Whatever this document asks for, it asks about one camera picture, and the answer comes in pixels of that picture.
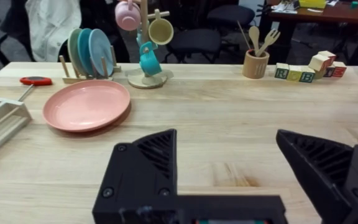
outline teal mug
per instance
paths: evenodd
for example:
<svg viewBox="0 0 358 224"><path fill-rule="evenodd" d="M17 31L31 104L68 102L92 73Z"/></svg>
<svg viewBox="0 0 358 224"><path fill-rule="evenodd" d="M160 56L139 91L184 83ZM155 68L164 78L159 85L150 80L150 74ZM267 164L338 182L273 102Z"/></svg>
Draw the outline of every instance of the teal mug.
<svg viewBox="0 0 358 224"><path fill-rule="evenodd" d="M139 53L139 65L146 75L155 75L162 72L160 62L155 57L153 45L150 41L140 47Z"/></svg>

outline white cloth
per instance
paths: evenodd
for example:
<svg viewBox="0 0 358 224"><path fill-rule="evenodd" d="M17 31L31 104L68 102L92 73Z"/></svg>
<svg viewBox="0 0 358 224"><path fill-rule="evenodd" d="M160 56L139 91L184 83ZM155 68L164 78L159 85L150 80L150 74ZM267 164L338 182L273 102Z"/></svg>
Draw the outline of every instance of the white cloth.
<svg viewBox="0 0 358 224"><path fill-rule="evenodd" d="M28 0L25 8L34 59L56 62L70 32L81 25L80 0Z"/></svg>

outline blue plate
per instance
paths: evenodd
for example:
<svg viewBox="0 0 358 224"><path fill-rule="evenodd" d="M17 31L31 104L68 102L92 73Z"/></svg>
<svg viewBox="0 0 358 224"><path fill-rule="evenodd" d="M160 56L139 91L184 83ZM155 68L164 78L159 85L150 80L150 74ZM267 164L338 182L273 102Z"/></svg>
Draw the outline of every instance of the blue plate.
<svg viewBox="0 0 358 224"><path fill-rule="evenodd" d="M89 37L89 53L91 54L93 65L100 75L104 75L102 57L106 61L108 75L111 75L114 70L110 46L110 41L103 31L99 29L92 30Z"/></svg>
<svg viewBox="0 0 358 224"><path fill-rule="evenodd" d="M86 72L92 76L93 73L92 63L91 63L91 54L90 54L90 44L89 39L91 35L91 29L83 29L78 36L78 55L80 56L80 60L82 63L82 67L86 70Z"/></svg>

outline utensil holder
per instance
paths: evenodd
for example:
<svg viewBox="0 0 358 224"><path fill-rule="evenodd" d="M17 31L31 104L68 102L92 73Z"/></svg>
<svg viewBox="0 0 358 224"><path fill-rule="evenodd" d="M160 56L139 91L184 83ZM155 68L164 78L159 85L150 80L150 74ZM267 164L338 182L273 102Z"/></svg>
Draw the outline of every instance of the utensil holder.
<svg viewBox="0 0 358 224"><path fill-rule="evenodd" d="M263 52L261 57L256 57L253 49L246 52L242 74L247 78L262 78L265 75L269 53Z"/></svg>

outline green plate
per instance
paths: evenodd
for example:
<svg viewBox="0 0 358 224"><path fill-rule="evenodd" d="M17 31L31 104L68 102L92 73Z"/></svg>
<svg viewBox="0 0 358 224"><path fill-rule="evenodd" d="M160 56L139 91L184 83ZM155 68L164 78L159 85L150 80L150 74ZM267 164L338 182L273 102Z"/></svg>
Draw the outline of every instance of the green plate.
<svg viewBox="0 0 358 224"><path fill-rule="evenodd" d="M87 72L82 67L80 56L78 55L78 36L82 29L77 28L73 29L68 38L68 56L70 56L70 61L73 64L73 67L82 75L87 76Z"/></svg>

